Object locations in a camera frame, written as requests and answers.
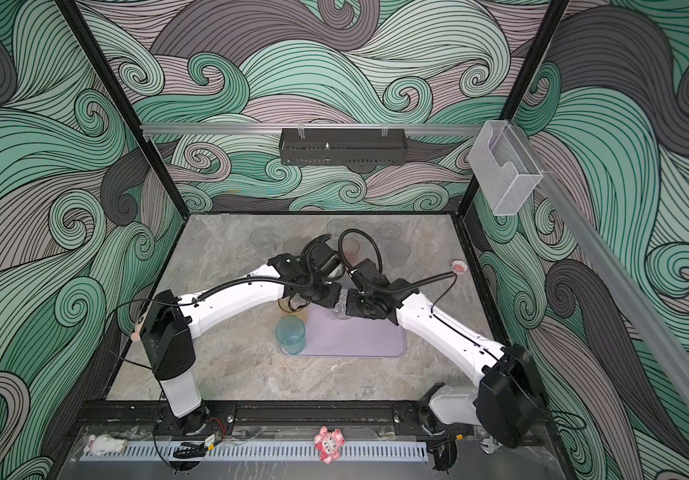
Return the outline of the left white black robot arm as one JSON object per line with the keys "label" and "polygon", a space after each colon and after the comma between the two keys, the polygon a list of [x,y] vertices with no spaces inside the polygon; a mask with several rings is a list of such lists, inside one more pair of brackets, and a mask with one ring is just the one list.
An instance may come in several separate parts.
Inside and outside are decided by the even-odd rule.
{"label": "left white black robot arm", "polygon": [[144,346],[178,423],[200,426],[208,417],[194,372],[196,338],[238,314],[282,299],[298,297],[325,308],[338,303],[342,286],[336,282],[336,271],[342,260],[328,244],[330,238],[320,235],[300,255],[278,254],[256,270],[202,292],[176,296],[166,290],[150,300],[132,341]]}

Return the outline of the teal translucent cup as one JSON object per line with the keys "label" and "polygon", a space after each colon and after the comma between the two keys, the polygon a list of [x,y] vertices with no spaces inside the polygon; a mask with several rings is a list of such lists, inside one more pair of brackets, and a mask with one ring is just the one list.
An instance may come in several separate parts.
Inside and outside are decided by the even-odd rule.
{"label": "teal translucent cup", "polygon": [[286,354],[298,355],[306,347],[306,326],[296,316],[280,319],[276,325],[276,341]]}

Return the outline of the yellow translucent cup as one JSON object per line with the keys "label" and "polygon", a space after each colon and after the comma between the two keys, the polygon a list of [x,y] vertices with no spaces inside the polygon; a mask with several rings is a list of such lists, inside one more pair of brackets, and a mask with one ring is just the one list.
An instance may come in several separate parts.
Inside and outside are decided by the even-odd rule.
{"label": "yellow translucent cup", "polygon": [[308,303],[294,305],[292,298],[278,300],[278,308],[280,308],[281,312],[284,312],[288,315],[298,315],[300,312],[304,311],[306,307],[308,307]]}

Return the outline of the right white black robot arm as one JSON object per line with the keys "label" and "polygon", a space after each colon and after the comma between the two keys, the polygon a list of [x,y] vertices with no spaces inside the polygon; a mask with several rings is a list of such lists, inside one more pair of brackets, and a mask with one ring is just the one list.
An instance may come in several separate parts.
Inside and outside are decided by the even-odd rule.
{"label": "right white black robot arm", "polygon": [[388,320],[421,337],[471,382],[466,387],[440,385],[425,394],[416,412],[424,433],[448,436],[454,425],[480,427],[488,447],[520,446],[542,416],[543,382],[522,346],[505,346],[467,328],[420,290],[440,280],[455,281],[456,274],[390,281],[380,258],[352,264],[344,257],[342,264],[353,283],[346,296],[347,315]]}

